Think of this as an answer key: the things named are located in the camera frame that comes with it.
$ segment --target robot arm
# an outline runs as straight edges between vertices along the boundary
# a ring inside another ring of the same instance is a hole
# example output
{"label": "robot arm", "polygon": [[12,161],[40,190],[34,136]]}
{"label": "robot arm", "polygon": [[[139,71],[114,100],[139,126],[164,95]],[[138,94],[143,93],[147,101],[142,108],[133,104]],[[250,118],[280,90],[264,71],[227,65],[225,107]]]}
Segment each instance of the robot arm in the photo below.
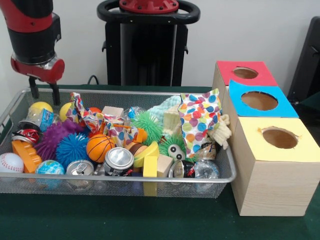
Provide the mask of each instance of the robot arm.
{"label": "robot arm", "polygon": [[57,81],[63,75],[65,63],[55,52],[61,27],[59,16],[53,13],[53,0],[0,0],[0,8],[14,52],[13,70],[29,76],[34,98],[39,97],[36,79],[49,83],[53,102],[59,105]]}

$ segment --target fuzzy green toy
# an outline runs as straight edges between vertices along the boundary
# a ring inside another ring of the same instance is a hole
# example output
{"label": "fuzzy green toy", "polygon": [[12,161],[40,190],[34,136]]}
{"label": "fuzzy green toy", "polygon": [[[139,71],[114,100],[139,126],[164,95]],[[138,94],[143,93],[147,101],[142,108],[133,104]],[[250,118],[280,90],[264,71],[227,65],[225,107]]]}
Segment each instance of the fuzzy green toy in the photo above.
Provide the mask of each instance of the fuzzy green toy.
{"label": "fuzzy green toy", "polygon": [[157,123],[157,118],[151,116],[147,111],[141,112],[131,119],[131,125],[144,129],[148,134],[146,141],[142,143],[143,145],[149,146],[153,141],[158,143],[162,138],[162,127]]}
{"label": "fuzzy green toy", "polygon": [[[184,156],[182,156],[182,158],[178,157],[180,150],[176,149],[176,147],[173,146],[175,148],[175,152],[173,152],[172,150],[169,149],[169,147],[171,145],[177,145],[181,149],[181,151],[184,153]],[[192,163],[197,161],[195,156],[193,158],[184,159],[186,157],[186,147],[185,147],[185,143],[184,143],[184,139],[182,138],[182,135],[175,135],[174,134],[172,136],[166,137],[166,141],[163,141],[159,144],[159,152],[162,155],[166,155],[166,156],[174,158],[175,161],[186,160],[186,161],[192,162]]]}

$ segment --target black cable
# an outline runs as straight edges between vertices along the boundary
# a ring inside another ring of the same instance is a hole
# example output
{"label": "black cable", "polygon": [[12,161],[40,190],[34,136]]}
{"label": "black cable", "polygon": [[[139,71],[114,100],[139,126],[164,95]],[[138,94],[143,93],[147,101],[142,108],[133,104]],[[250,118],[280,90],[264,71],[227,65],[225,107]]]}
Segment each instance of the black cable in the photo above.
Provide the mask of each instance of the black cable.
{"label": "black cable", "polygon": [[96,75],[91,75],[91,76],[89,77],[89,80],[88,80],[88,83],[87,83],[87,84],[90,84],[90,83],[91,83],[91,79],[95,79],[96,84],[99,85],[99,80],[98,80],[98,78],[97,78]]}

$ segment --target white wall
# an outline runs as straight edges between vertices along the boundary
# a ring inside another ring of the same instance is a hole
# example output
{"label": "white wall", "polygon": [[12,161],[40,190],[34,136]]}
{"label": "white wall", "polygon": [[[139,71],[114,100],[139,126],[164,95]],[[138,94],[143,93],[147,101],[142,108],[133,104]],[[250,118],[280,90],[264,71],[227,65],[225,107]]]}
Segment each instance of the white wall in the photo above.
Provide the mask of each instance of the white wall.
{"label": "white wall", "polygon": [[[61,19],[62,39],[55,50],[65,61],[60,84],[85,84],[91,74],[107,83],[106,55],[101,52],[105,23],[98,19],[102,0],[53,0]],[[217,60],[265,61],[279,86],[288,92],[310,20],[319,0],[192,0],[201,9],[191,24],[189,55],[184,58],[183,86],[211,86]],[[10,66],[12,47],[0,18],[0,112],[28,78]]]}

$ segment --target red box lid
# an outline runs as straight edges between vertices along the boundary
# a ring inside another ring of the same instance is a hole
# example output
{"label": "red box lid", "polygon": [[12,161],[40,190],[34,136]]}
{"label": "red box lid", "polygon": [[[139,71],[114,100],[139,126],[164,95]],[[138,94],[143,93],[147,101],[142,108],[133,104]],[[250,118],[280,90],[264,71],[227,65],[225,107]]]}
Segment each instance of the red box lid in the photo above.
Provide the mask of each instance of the red box lid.
{"label": "red box lid", "polygon": [[230,79],[249,86],[278,86],[263,61],[217,61],[216,63],[226,86],[229,86]]}

